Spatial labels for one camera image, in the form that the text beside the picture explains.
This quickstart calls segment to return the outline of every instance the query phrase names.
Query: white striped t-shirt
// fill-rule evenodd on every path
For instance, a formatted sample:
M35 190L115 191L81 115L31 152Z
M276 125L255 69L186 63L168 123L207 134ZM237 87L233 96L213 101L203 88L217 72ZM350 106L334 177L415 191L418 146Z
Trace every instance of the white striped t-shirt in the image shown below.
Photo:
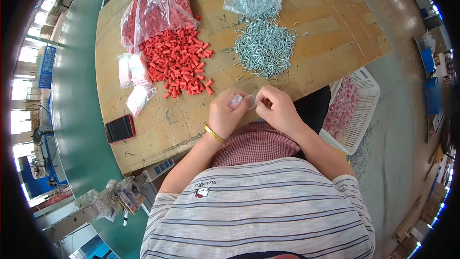
M181 194L159 193L141 259L267 251L361 259L371 258L374 246L356 178L331 182L307 161L289 157L210 168Z

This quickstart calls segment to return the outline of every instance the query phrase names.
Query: bag of red wire connectors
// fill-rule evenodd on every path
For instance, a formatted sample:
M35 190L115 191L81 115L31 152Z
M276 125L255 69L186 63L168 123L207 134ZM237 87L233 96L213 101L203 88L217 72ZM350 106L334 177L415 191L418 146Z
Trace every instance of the bag of red wire connectors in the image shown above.
M121 17L121 44L131 53L158 32L197 28L190 0L133 0Z

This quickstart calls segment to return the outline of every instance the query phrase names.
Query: phone case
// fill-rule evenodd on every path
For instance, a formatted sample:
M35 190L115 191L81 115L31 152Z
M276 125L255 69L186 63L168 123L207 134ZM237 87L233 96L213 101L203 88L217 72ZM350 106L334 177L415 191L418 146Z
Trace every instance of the phone case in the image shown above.
M106 130L106 131L105 131L105 137L107 138L107 142L108 142L109 144L114 144L114 143L117 143L117 142L120 142L120 141L128 140L128 139L131 139L131 138L133 138L134 136L136 136L136 132L135 132L135 130L134 130L134 122L133 122L133 120L132 120L132 115L131 115L131 114L125 114L125 115L123 115L123 116L118 117L117 119L112 120L111 122L113 122L113 121L115 121L115 120L118 120L118 119L120 119L120 118L123 118L123 117L125 117L125 116L128 116L128 118L129 118L129 122L130 122L130 124L131 124L132 136L129 137L129 138L121 139L121 140L114 141L114 142L111 143L111 142L109 142L109 137L107 136L107 130Z

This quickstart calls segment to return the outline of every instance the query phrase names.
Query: pile of red wire connectors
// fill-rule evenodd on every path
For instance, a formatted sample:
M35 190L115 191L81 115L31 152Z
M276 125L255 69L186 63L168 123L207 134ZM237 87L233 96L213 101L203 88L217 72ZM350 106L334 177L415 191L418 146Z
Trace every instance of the pile of red wire connectors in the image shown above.
M167 29L139 45L147 58L149 77L155 82L166 82L164 89L168 91L164 98L170 95L177 98L182 90L188 95L200 94L204 90L209 95L214 93L210 88L213 81L209 80L203 86L201 81L205 77L200 74L205 66L200 60L210 58L214 51L207 49L209 43L197 39L198 34L193 27Z

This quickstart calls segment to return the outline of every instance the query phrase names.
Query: bracelet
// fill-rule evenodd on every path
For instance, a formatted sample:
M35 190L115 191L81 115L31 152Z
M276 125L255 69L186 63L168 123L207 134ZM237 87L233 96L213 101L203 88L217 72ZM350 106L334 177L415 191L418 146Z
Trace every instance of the bracelet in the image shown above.
M222 138L220 138L219 135L215 134L207 124L204 124L204 129L209 133L211 134L212 136L214 136L214 138L216 138L218 141L222 142L222 143L227 143L227 141L223 140Z

